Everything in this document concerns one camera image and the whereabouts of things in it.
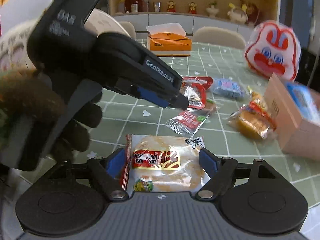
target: white chair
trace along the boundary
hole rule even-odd
[[[237,32],[218,27],[202,27],[193,34],[192,41],[244,49],[245,40]]]
[[[134,40],[137,39],[136,30],[131,22],[119,22],[120,25],[129,33]]]

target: blue snack package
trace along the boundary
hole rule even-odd
[[[308,88],[303,85],[290,83],[286,84],[293,101],[299,108],[302,116],[315,123],[320,123],[320,115]]]
[[[212,93],[226,98],[242,98],[244,96],[240,85],[226,78],[214,78],[210,90]]]

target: shelf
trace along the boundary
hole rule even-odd
[[[207,15],[202,15],[202,14],[191,14],[191,13],[181,13],[181,12],[175,12],[175,13],[171,13],[171,12],[138,12],[138,13],[123,13],[123,14],[112,14],[112,17],[116,17],[116,16],[125,16],[125,15],[138,15],[138,14],[173,14],[173,15],[185,15],[185,16],[194,16],[194,17],[201,17],[201,18],[209,18],[212,20],[218,20],[218,21],[222,21],[222,22],[229,22],[229,23],[233,23],[231,22],[229,19],[225,19],[225,18],[220,18],[220,17],[209,17]],[[249,28],[253,28],[252,26],[249,26],[247,24],[239,24],[239,23],[234,23],[236,25],[243,25]]]

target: checkered tablecloth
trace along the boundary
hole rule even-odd
[[[262,93],[268,83],[246,67],[242,51],[238,49],[194,42],[190,57],[162,57],[162,60],[180,75],[231,77],[244,89],[250,86]],[[276,141],[269,145],[257,145],[228,126],[226,118],[242,104],[248,103],[248,96],[239,102],[211,93],[208,97],[214,99],[220,109],[196,134],[204,137],[206,148],[219,157],[230,156],[241,163],[252,163],[253,159],[262,158],[302,192],[310,207],[320,202],[319,162],[284,155]],[[168,119],[178,115],[178,109],[162,109],[148,101],[108,90],[103,91],[98,105],[103,110],[103,120],[97,128],[90,130],[90,148],[76,154],[76,163],[85,163],[94,156],[106,157],[118,147],[124,147],[127,134],[179,136],[165,125]],[[33,182],[53,164],[53,160],[44,159],[36,172],[24,172],[22,176]]]

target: yellow cake package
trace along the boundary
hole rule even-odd
[[[127,166],[122,187],[133,191],[189,191],[193,195],[210,179],[199,165],[202,137],[127,135]]]
[[[263,96],[250,88],[248,89],[251,97],[250,103],[232,113],[228,118],[228,124],[247,138],[256,141],[274,139],[276,124],[268,111]]]

